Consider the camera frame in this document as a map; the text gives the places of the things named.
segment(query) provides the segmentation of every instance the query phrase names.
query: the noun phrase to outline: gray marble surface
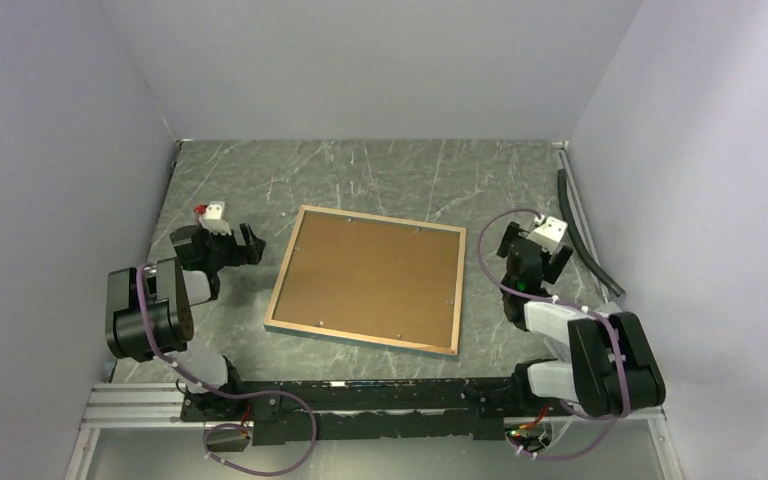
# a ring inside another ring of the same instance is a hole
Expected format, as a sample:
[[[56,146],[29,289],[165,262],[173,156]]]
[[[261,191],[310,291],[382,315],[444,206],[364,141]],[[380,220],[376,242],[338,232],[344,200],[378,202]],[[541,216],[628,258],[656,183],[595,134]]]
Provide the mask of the gray marble surface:
[[[478,268],[478,232],[495,214],[536,207],[560,216],[558,165],[548,142],[491,140],[195,141],[185,143],[169,185],[150,258],[174,255],[169,233],[193,221],[200,203],[224,200],[232,223],[267,241],[259,265],[220,272],[219,299],[193,308],[196,336],[226,355],[249,380],[508,376],[514,365],[548,355],[542,340],[505,319],[498,289]],[[460,353],[436,357],[267,332],[266,308],[300,205],[430,221],[467,228]],[[488,232],[485,260],[508,220]],[[577,257],[553,293],[589,306],[601,301]],[[116,382],[170,381],[165,367],[121,361]]]

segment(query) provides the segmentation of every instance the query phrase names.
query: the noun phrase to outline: black tube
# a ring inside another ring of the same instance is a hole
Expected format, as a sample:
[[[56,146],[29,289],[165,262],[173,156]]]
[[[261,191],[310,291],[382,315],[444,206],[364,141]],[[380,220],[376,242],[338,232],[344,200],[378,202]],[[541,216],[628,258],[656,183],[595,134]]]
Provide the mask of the black tube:
[[[578,226],[575,224],[575,217],[572,215],[572,207],[570,207],[569,194],[567,193],[567,171],[563,168],[558,170],[558,205],[561,208],[561,217],[567,222],[567,232],[570,235],[572,246],[584,263],[584,266],[593,272],[593,275],[596,275],[596,278],[608,288],[613,296],[622,297],[625,295],[625,290],[608,275],[608,272],[602,270],[602,267],[590,256],[590,252],[587,251],[587,247],[584,245],[584,240],[582,240]]]

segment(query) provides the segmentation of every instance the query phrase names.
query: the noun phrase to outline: white wall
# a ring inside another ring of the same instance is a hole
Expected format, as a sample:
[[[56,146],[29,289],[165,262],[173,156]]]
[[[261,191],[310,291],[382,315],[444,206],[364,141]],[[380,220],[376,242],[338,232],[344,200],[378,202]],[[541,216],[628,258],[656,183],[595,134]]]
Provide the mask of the white wall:
[[[768,2],[646,0],[572,137],[689,478],[768,478]]]
[[[0,479],[63,478],[172,150],[99,2],[0,0]]]
[[[640,1],[103,0],[198,139],[567,139]]]

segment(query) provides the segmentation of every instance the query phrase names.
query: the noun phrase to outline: purple cable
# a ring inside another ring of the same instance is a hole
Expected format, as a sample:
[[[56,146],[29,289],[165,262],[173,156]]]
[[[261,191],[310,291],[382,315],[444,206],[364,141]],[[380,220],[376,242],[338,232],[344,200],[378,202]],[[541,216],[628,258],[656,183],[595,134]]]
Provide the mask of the purple cable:
[[[137,301],[140,305],[140,314],[142,315],[142,318],[143,318],[143,328],[145,328],[146,337],[148,338],[148,344],[151,346],[152,353],[154,353],[154,355],[157,358],[168,363],[169,366],[172,368],[172,370],[174,370],[178,375],[180,375],[184,379],[188,380],[190,383],[196,384],[211,393],[215,393],[216,395],[219,395],[220,397],[230,398],[232,400],[245,400],[247,398],[262,397],[264,395],[280,395],[283,397],[287,397],[290,400],[298,403],[305,411],[307,411],[307,414],[310,416],[310,426],[311,426],[310,445],[307,447],[307,450],[305,450],[305,453],[296,463],[290,465],[289,467],[283,470],[277,470],[274,472],[261,472],[258,470],[251,470],[241,465],[237,465],[234,462],[225,460],[219,455],[212,453],[208,448],[207,440],[208,438],[210,438],[210,435],[216,430],[236,429],[240,431],[248,431],[247,427],[242,425],[237,425],[234,423],[223,423],[205,432],[204,438],[202,440],[202,446],[204,447],[204,453],[206,454],[205,458],[210,458],[211,460],[219,462],[220,464],[225,465],[226,467],[231,467],[234,470],[247,473],[249,475],[255,475],[258,477],[277,477],[280,475],[284,475],[285,473],[290,473],[293,470],[299,468],[301,464],[303,464],[305,460],[307,460],[308,457],[310,457],[311,452],[313,452],[313,445],[316,442],[316,417],[314,417],[313,415],[313,409],[311,409],[310,406],[307,403],[305,403],[304,400],[302,400],[301,398],[293,395],[292,393],[282,392],[280,390],[263,390],[261,392],[245,393],[245,394],[223,392],[222,390],[219,390],[213,385],[208,385],[202,382],[201,380],[196,378],[195,375],[191,374],[190,372],[178,366],[177,362],[175,362],[173,358],[167,355],[164,355],[163,352],[160,351],[160,348],[157,346],[157,340],[154,338],[154,332],[151,329],[151,320],[148,317],[148,303],[146,302],[145,273],[144,273],[145,268],[148,266],[150,266],[149,263],[144,263],[137,268]]]
[[[565,306],[565,307],[570,307],[570,308],[574,308],[576,310],[582,310],[583,311],[582,306],[576,305],[574,303],[563,302],[561,300],[553,301],[551,298],[538,297],[536,295],[529,295],[527,293],[518,292],[518,291],[516,291],[516,290],[514,290],[512,288],[508,288],[508,287],[502,285],[502,282],[496,280],[496,278],[493,277],[493,274],[490,273],[490,269],[488,269],[487,265],[484,263],[484,256],[481,254],[481,242],[482,242],[482,240],[484,240],[484,235],[487,233],[487,229],[490,228],[490,225],[492,225],[494,222],[496,222],[496,220],[498,220],[498,219],[500,219],[500,218],[502,218],[502,217],[504,217],[506,215],[510,215],[512,213],[520,213],[520,212],[530,213],[530,214],[536,216],[537,218],[542,218],[543,217],[543,214],[541,214],[537,210],[533,210],[533,209],[530,209],[530,208],[514,208],[514,209],[511,209],[511,210],[507,210],[505,212],[502,212],[502,213],[496,215],[495,217],[491,218],[490,221],[488,221],[484,225],[484,227],[481,229],[481,232],[478,234],[478,245],[477,245],[477,248],[476,248],[476,252],[478,254],[478,266],[484,272],[484,275],[486,275],[487,278],[490,279],[490,282],[492,282],[493,285],[499,287],[500,289],[502,289],[505,292],[510,293],[511,295],[515,295],[515,296],[522,297],[522,298],[527,298],[528,300],[532,300],[532,301],[536,301],[536,302],[556,303],[557,305],[562,305],[562,306]],[[626,379],[626,376],[625,376],[625,366],[623,366],[623,361],[622,361],[623,357],[622,357],[622,353],[620,351],[619,340],[617,339],[617,335],[614,332],[614,327],[611,326],[611,323],[608,321],[607,318],[605,318],[604,315],[599,314],[599,313],[594,312],[594,311],[589,310],[589,309],[588,309],[587,315],[593,316],[596,319],[596,321],[601,323],[602,326],[604,326],[605,329],[608,331],[608,338],[611,341],[611,350],[613,350],[614,358],[616,359],[617,376],[619,377],[619,384],[620,384],[620,396],[622,397],[622,401],[623,401],[623,410],[622,410],[622,413],[620,413],[619,417],[620,418],[621,417],[626,417],[626,416],[628,416],[629,413],[631,413],[631,400],[629,399],[629,395],[628,395],[628,380]],[[599,434],[599,436],[596,437],[596,439],[590,445],[585,447],[584,449],[582,449],[582,450],[580,450],[578,452],[575,452],[575,453],[567,454],[567,455],[538,455],[537,456],[538,460],[546,460],[546,461],[573,460],[575,458],[579,458],[579,457],[582,457],[584,455],[587,455],[594,448],[596,448],[596,446],[599,445],[599,443],[601,443],[602,440],[605,439],[605,437],[608,435],[608,433],[614,428],[614,425],[616,424],[616,420],[618,418],[618,417],[614,417],[614,416],[611,416],[611,415],[604,416],[604,417],[593,418],[593,417],[589,417],[587,415],[583,415],[583,414],[579,414],[578,412],[575,412],[574,410],[572,410],[572,407],[570,407],[569,404],[567,404],[564,401],[561,402],[561,405],[565,409],[567,409],[567,411],[569,411],[570,413],[572,413],[573,415],[575,415],[577,417],[585,418],[585,419],[588,419],[588,420],[612,420],[612,421],[605,427],[605,429],[602,431],[602,433]]]

